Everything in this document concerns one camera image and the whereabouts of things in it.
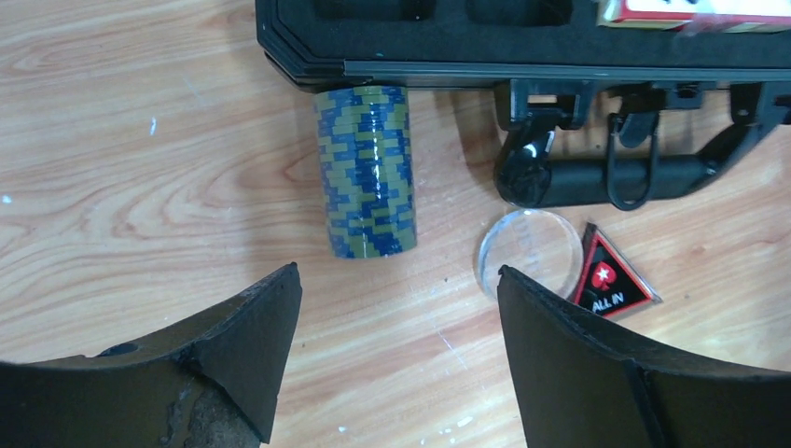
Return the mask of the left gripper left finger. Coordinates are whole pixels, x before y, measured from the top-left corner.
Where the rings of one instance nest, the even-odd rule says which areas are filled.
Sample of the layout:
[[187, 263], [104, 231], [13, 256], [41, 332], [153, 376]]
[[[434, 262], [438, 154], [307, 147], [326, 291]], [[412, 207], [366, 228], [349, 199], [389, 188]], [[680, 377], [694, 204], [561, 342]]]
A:
[[146, 336], [1, 365], [5, 447], [258, 447], [298, 323], [298, 267]]

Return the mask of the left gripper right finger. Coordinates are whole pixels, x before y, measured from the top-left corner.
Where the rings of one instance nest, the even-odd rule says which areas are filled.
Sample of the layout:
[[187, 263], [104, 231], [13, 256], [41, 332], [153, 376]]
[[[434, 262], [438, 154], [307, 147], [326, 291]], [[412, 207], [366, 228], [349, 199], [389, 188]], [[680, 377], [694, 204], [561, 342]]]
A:
[[790, 375], [660, 343], [505, 266], [497, 289], [531, 447], [786, 447]]

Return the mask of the red playing card deck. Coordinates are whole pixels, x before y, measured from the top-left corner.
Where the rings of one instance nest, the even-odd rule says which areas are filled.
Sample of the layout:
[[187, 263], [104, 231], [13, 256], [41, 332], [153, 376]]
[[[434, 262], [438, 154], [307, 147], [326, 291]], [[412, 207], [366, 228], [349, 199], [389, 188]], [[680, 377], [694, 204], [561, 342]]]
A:
[[788, 0], [624, 0], [598, 3], [599, 26], [689, 33], [778, 33], [790, 28]]

